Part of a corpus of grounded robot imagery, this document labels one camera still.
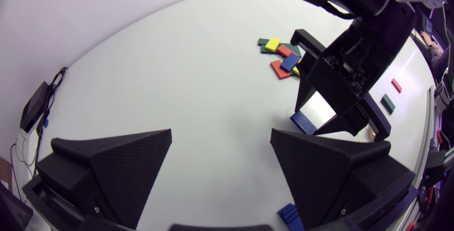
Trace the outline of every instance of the white table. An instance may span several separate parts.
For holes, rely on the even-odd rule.
[[[325,46],[351,21],[302,0],[186,0],[101,43],[67,72],[44,130],[50,140],[92,139],[172,128],[164,160],[138,230],[172,223],[200,226],[270,224],[287,228],[276,211],[293,202],[270,144],[271,128],[298,131],[289,120],[298,78],[279,80],[258,38],[289,42],[304,28]],[[402,86],[399,94],[391,84]],[[422,139],[426,92],[433,79],[408,40],[370,90],[387,93],[391,156],[412,169]],[[316,93],[302,108],[316,126],[334,114]],[[367,141],[346,132],[328,137]]]

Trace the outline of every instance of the colored block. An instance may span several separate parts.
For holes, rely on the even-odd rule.
[[[292,50],[290,50],[288,47],[286,47],[285,45],[281,45],[280,47],[278,47],[276,49],[283,57],[287,57],[288,55],[290,55],[291,53],[295,54],[295,52],[293,52]]]
[[[304,231],[300,215],[298,214],[297,207],[293,204],[288,204],[277,212],[285,225],[290,231]]]
[[[279,43],[281,43],[280,39],[271,37],[271,39],[268,41],[268,43],[265,45],[266,50],[270,50],[275,52],[276,48],[279,46]]]
[[[395,109],[395,106],[391,99],[388,97],[387,94],[384,94],[383,97],[381,98],[381,104],[383,104],[384,108],[389,112],[391,115]]]
[[[294,221],[287,224],[287,227],[290,231],[304,231],[304,226],[301,222],[300,216],[298,216],[298,218],[296,218]]]
[[[369,125],[369,140],[371,142],[375,141],[375,137],[377,136],[377,133],[373,130],[373,128]]]
[[[300,48],[297,45],[290,43],[281,43],[279,45],[285,45],[288,49],[292,50],[296,55],[301,56]]]
[[[262,54],[275,54],[275,55],[279,55],[278,52],[273,52],[273,51],[270,51],[270,50],[266,50],[265,49],[265,45],[261,45],[260,46],[260,51]]]
[[[293,69],[293,67],[295,67],[299,60],[300,57],[298,55],[290,53],[290,55],[288,55],[288,57],[285,58],[284,61],[282,62],[281,68],[289,72]]]
[[[397,92],[399,92],[399,93],[402,92],[402,87],[400,87],[399,83],[397,83],[397,81],[395,79],[392,79],[391,83],[396,88]]]
[[[300,75],[300,71],[298,70],[298,68],[296,66],[293,67],[292,71],[293,71],[293,73],[297,74],[298,76]]]
[[[289,73],[290,73],[290,76],[298,76],[295,72],[293,72],[293,70],[291,70]]]
[[[313,134],[317,128],[312,122],[301,112],[297,111],[290,117],[290,120],[305,134]]]
[[[266,45],[269,39],[258,39],[258,45]]]
[[[272,61],[270,63],[270,65],[274,69],[274,72],[279,77],[279,79],[283,79],[283,78],[286,78],[286,77],[290,76],[290,73],[288,73],[287,71],[284,71],[283,69],[281,69],[281,61],[280,60]]]
[[[278,210],[277,211],[277,215],[281,216],[282,217],[282,212],[284,212],[285,210],[288,210],[290,208],[292,208],[292,204],[287,204],[286,206],[284,206],[284,208],[282,208],[281,210]]]

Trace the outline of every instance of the blue object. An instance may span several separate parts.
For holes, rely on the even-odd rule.
[[[299,60],[300,57],[298,55],[290,53],[290,55],[288,55],[287,58],[285,58],[282,62],[281,68],[286,70],[287,72],[290,72]]]
[[[305,134],[313,134],[317,128],[314,124],[301,112],[297,111],[290,117],[290,120]]]
[[[290,231],[304,231],[303,223],[294,204],[288,204],[277,212]]]

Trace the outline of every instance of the green block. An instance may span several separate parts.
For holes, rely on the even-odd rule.
[[[389,112],[390,115],[393,113],[394,109],[396,108],[387,94],[383,95],[380,102],[381,102],[381,104],[383,104],[384,108]]]
[[[266,45],[269,39],[258,39],[258,45]]]
[[[297,45],[292,45],[290,43],[280,43],[279,45],[285,45],[288,49],[292,50],[295,54],[301,57],[300,48]]]
[[[293,71],[289,71],[289,73],[290,73],[290,76],[298,76],[298,75],[297,75],[295,72],[293,72]]]
[[[275,55],[280,55],[277,51],[273,52],[265,48],[265,45],[260,46],[260,50],[262,54],[275,54]]]

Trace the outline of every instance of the yellow block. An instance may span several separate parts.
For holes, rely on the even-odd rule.
[[[273,52],[276,52],[276,48],[279,46],[279,43],[281,43],[280,39],[277,38],[271,38],[268,43],[265,45],[266,50],[270,50]]]
[[[298,76],[300,75],[300,71],[297,69],[297,67],[293,67],[292,69],[293,73],[297,74]]]

